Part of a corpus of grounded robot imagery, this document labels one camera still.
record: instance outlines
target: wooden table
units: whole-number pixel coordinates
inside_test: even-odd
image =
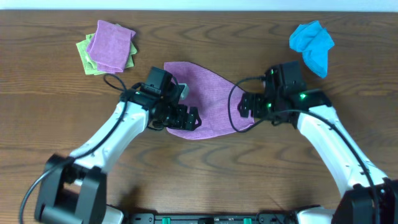
[[[55,152],[68,155],[108,119],[119,92],[86,76],[76,49],[98,19],[134,29],[139,53],[120,77],[141,82],[151,66],[189,61],[236,82],[302,60],[289,49],[299,24],[319,20],[335,46],[329,72],[303,65],[309,88],[331,98],[351,136],[398,178],[398,14],[347,12],[0,11],[0,223]],[[258,83],[247,86],[259,89]],[[37,191],[25,210],[33,222]],[[145,131],[108,175],[108,203],[135,211],[288,210],[340,200],[312,145],[291,125],[187,141]]]

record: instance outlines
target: crumpled blue towel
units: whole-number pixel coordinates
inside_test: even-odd
[[[304,63],[318,76],[328,75],[328,51],[335,45],[319,21],[301,24],[290,36],[290,48],[303,53]]]

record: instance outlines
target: black wire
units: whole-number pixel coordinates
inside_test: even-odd
[[[363,163],[362,159],[361,159],[360,156],[358,155],[358,153],[355,151],[354,147],[353,147],[353,146],[351,145],[351,143],[345,138],[344,134],[341,133],[340,130],[339,130],[338,128],[336,128],[336,126],[335,126],[334,124],[330,123],[327,119],[325,119],[325,118],[323,118],[323,117],[321,117],[321,116],[319,116],[319,115],[317,115],[317,114],[315,114],[315,113],[309,112],[309,111],[291,109],[291,110],[283,110],[283,111],[276,111],[276,112],[273,112],[273,113],[269,113],[269,114],[267,114],[265,117],[261,118],[258,122],[254,123],[254,125],[252,125],[252,126],[246,128],[246,129],[243,130],[243,131],[238,130],[238,129],[235,128],[235,126],[233,125],[233,122],[232,122],[232,118],[231,118],[231,108],[230,108],[232,92],[233,92],[233,90],[234,90],[239,84],[241,84],[242,82],[245,82],[245,81],[248,81],[248,80],[258,80],[258,79],[261,79],[261,77],[245,78],[245,79],[243,79],[243,80],[237,82],[237,84],[235,84],[234,87],[232,87],[232,89],[231,89],[231,91],[230,91],[230,93],[229,93],[229,96],[228,96],[228,116],[229,116],[229,122],[231,123],[232,128],[233,128],[236,132],[245,133],[245,132],[251,130],[252,128],[256,127],[258,124],[262,123],[263,121],[265,121],[265,120],[267,120],[267,119],[269,119],[269,118],[273,118],[273,117],[275,117],[275,116],[278,115],[278,114],[288,113],[288,112],[296,112],[296,113],[307,114],[307,115],[309,115],[309,116],[312,116],[312,117],[314,117],[314,118],[316,118],[316,119],[319,119],[320,121],[324,122],[324,123],[325,123],[326,125],[328,125],[332,130],[334,130],[334,131],[337,133],[337,135],[339,135],[339,137],[340,137],[340,138],[344,141],[344,143],[348,146],[348,148],[350,149],[350,151],[353,153],[355,159],[358,161],[359,165],[361,166],[361,168],[362,168],[362,170],[363,170],[363,172],[364,172],[364,174],[365,174],[365,176],[366,176],[366,178],[367,178],[367,180],[368,180],[368,182],[369,182],[369,186],[370,186],[370,188],[371,188],[371,192],[372,192],[372,195],[373,195],[374,213],[375,213],[375,214],[374,214],[374,215],[375,215],[375,223],[376,223],[376,224],[379,224],[379,223],[380,223],[380,218],[379,218],[379,216],[380,216],[380,214],[379,214],[379,198],[377,197],[376,187],[374,186],[374,183],[373,183],[373,180],[372,180],[372,178],[371,178],[371,176],[370,176],[370,173],[369,173],[368,169],[366,168],[365,164]]]
[[[110,83],[106,80],[106,77],[107,77],[107,76],[111,76],[111,77],[117,79],[117,80],[120,82],[120,84],[122,85],[123,89],[122,89],[122,88],[118,88],[118,87],[116,87],[116,86],[110,84]],[[116,75],[113,75],[113,74],[105,74],[104,77],[103,77],[103,79],[104,79],[105,83],[108,84],[110,87],[112,87],[112,88],[114,88],[114,89],[117,89],[117,90],[120,90],[120,91],[127,91],[127,88],[126,88],[124,82],[123,82],[119,77],[117,77]],[[47,176],[49,176],[52,172],[54,172],[55,170],[57,170],[59,167],[68,166],[68,165],[74,163],[75,160],[81,159],[81,158],[83,158],[83,157],[85,157],[85,156],[88,156],[88,155],[90,155],[91,153],[95,152],[98,148],[100,148],[101,145],[104,144],[104,142],[105,142],[106,140],[108,140],[108,138],[113,134],[113,132],[114,132],[114,131],[116,130],[116,128],[119,126],[120,122],[123,120],[124,115],[125,115],[125,113],[126,113],[126,111],[127,111],[127,103],[128,103],[128,101],[125,102],[124,107],[123,107],[123,110],[122,110],[122,113],[121,113],[120,117],[118,118],[118,120],[116,121],[116,123],[114,124],[114,126],[111,128],[111,130],[109,130],[109,132],[106,134],[106,136],[105,136],[96,146],[94,146],[92,149],[90,149],[89,151],[87,151],[87,152],[85,152],[85,153],[83,153],[83,154],[81,154],[81,155],[79,155],[79,156],[76,156],[76,157],[68,157],[68,158],[67,158],[66,160],[64,160],[63,162],[61,162],[61,163],[59,163],[59,164],[57,164],[57,165],[51,167],[50,169],[46,170],[46,171],[45,171],[45,172],[44,172],[44,173],[31,185],[31,186],[30,186],[29,190],[26,192],[24,198],[22,199],[21,207],[20,207],[20,209],[19,209],[19,223],[20,223],[20,224],[23,224],[23,223],[24,223],[23,218],[24,218],[24,209],[25,209],[25,206],[26,206],[26,202],[27,202],[27,200],[29,199],[29,196],[32,194],[33,190],[36,188],[36,186],[38,186],[38,184],[39,184],[41,181],[43,181]]]
[[[150,127],[150,126],[148,125],[148,126],[147,126],[147,129],[150,129],[150,130],[153,130],[153,131],[161,131],[161,130],[164,129],[164,127],[161,127],[161,128],[153,128],[153,127]]]

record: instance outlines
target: purple cloth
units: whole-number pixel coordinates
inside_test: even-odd
[[[99,20],[97,31],[86,49],[91,59],[97,62],[97,70],[123,72],[135,34],[127,28]]]
[[[196,106],[202,124],[194,131],[169,129],[167,131],[185,139],[208,139],[234,133],[228,118],[228,95],[234,86],[223,77],[190,62],[166,62],[164,69],[179,83],[186,83],[189,94],[181,104]],[[231,117],[237,129],[254,124],[253,118],[242,118],[238,111],[243,91],[235,88],[231,96]]]

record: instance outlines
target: folded cloth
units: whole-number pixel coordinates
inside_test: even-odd
[[[208,139],[234,133],[228,118],[228,95],[234,86],[223,77],[190,62],[166,62],[164,69],[179,83],[186,83],[189,94],[181,104],[196,106],[201,126],[194,131],[167,129],[168,132],[185,139]],[[243,91],[236,88],[231,96],[231,117],[237,129],[242,130],[254,123],[253,118],[242,118],[238,111]]]
[[[83,40],[76,44],[77,49],[80,54],[81,62],[83,62],[83,68],[85,70],[86,75],[101,75],[106,72],[99,71],[98,65],[95,61],[93,61],[88,55],[86,48],[90,43],[90,40],[94,37],[94,34],[87,34],[86,40]],[[134,55],[137,53],[136,47],[131,43],[130,55]],[[132,57],[128,57],[126,66],[124,68],[130,68],[134,66],[134,62],[132,61]]]
[[[319,77],[328,75],[328,51],[335,45],[319,21],[301,24],[290,36],[290,48],[303,53],[304,63]]]
[[[94,36],[95,36],[95,34],[87,34],[86,35],[86,39],[87,40],[91,40]],[[124,68],[130,68],[130,67],[134,66],[134,62],[133,62],[132,57],[130,55],[134,55],[136,53],[137,53],[136,47],[134,46],[134,44],[130,43],[130,53],[129,53],[129,56],[127,58],[127,62],[126,62],[126,65],[124,66]],[[98,65],[96,64],[96,66],[97,66],[96,67],[97,70],[99,70],[99,71],[106,71],[108,73],[116,73],[116,72],[118,72],[115,68],[112,68],[112,67],[100,64],[100,63]]]
[[[136,33],[127,28],[99,20],[97,31],[86,51],[105,72],[123,72],[129,57],[131,39]]]
[[[94,62],[86,52],[86,48],[89,43],[90,40],[83,40],[76,44],[77,50],[79,51],[80,54],[81,62],[83,63],[85,74],[86,75],[104,74],[105,72],[100,72],[97,70],[97,63]]]

